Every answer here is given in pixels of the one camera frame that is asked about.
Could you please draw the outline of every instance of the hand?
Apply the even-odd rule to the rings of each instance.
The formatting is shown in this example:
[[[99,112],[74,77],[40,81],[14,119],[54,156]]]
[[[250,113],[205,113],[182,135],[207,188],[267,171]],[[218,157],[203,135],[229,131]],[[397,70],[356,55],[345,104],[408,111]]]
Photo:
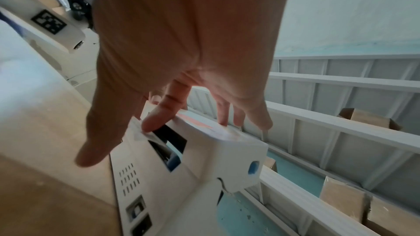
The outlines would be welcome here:
[[[145,132],[172,119],[191,86],[207,87],[217,118],[245,115],[272,122],[263,98],[286,0],[95,0],[100,38],[98,85],[87,116],[87,141],[76,162],[97,164],[120,143],[149,91],[168,84],[143,121]]]

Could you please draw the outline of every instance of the white machine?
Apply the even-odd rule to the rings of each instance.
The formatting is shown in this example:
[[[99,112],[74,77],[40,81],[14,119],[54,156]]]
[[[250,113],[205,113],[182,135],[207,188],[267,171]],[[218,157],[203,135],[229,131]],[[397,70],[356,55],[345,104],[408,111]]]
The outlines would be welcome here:
[[[0,0],[0,12],[64,52],[73,52],[84,42],[80,28],[38,0]]]
[[[259,183],[267,144],[185,110],[153,133],[140,124],[111,152],[124,236],[224,235],[217,204]]]

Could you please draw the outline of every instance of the screw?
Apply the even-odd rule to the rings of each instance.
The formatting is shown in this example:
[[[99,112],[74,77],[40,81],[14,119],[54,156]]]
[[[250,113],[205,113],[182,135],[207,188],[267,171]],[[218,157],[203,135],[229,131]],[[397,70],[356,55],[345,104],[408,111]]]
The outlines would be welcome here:
[[[73,7],[77,10],[81,10],[82,6],[79,3],[73,3]]]

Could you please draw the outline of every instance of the light blue wall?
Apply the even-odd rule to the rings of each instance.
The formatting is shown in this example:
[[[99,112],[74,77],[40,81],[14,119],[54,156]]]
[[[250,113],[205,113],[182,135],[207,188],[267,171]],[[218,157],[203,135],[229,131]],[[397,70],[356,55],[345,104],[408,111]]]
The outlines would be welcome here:
[[[420,46],[420,0],[288,0],[276,56],[349,46]]]

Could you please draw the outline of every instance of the skin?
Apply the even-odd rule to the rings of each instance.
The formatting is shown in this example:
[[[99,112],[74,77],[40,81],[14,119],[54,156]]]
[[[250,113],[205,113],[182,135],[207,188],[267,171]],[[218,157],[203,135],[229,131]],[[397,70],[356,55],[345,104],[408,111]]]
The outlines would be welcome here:
[[[207,87],[217,118],[245,115],[272,127],[263,97],[286,0],[95,0],[100,38],[98,85],[87,116],[81,167],[99,163],[120,143],[149,92],[165,86],[142,123],[153,131],[186,105],[191,86]]]

